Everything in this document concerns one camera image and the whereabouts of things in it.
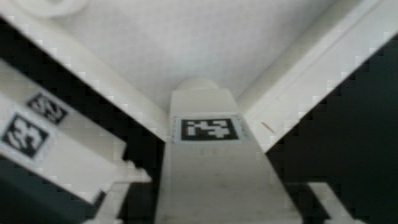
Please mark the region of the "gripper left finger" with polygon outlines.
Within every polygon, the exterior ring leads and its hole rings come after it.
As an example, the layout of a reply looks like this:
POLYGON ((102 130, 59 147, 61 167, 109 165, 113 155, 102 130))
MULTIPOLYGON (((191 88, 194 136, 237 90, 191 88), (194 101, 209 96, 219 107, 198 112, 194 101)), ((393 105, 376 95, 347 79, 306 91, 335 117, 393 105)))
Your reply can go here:
POLYGON ((154 217, 154 184, 116 183, 107 192, 104 203, 82 224, 129 224, 154 217))

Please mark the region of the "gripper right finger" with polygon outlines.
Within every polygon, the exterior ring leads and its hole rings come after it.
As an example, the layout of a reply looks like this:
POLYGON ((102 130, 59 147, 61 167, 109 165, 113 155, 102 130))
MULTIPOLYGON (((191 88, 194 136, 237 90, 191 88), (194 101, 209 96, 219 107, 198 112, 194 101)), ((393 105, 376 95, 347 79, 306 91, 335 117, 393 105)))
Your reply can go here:
POLYGON ((329 214, 324 224, 367 224, 351 215, 329 184, 326 182, 310 182, 308 186, 329 214))

